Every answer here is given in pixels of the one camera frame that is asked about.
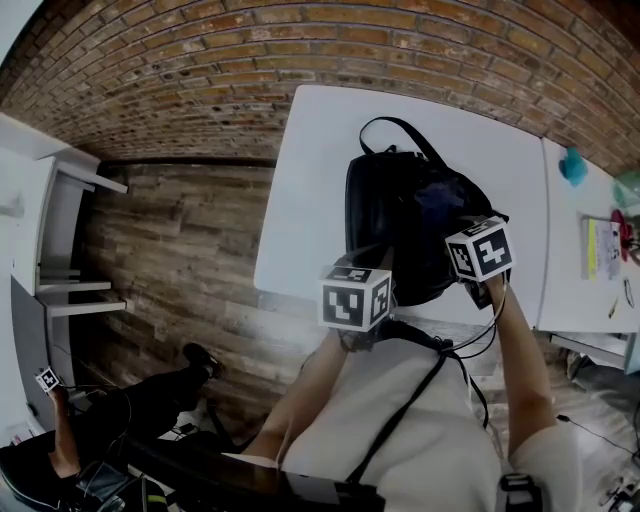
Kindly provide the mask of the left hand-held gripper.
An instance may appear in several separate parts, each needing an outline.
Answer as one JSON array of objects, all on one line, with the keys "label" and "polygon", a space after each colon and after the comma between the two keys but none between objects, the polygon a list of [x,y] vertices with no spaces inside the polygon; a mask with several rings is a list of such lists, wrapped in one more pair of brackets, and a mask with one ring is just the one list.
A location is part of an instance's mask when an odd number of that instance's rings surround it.
[{"label": "left hand-held gripper", "polygon": [[[395,250],[369,245],[340,256],[319,278],[318,323],[334,330],[345,350],[370,350],[392,305]],[[381,268],[385,258],[385,269]]]}]

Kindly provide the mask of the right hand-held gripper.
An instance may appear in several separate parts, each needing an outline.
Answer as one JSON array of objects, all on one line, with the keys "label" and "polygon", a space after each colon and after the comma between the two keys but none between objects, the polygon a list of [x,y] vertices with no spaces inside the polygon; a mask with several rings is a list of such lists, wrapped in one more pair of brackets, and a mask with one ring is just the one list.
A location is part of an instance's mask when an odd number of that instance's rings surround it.
[{"label": "right hand-held gripper", "polygon": [[491,304],[485,282],[515,264],[507,221],[498,215],[480,217],[474,224],[445,239],[456,277],[478,309]]}]

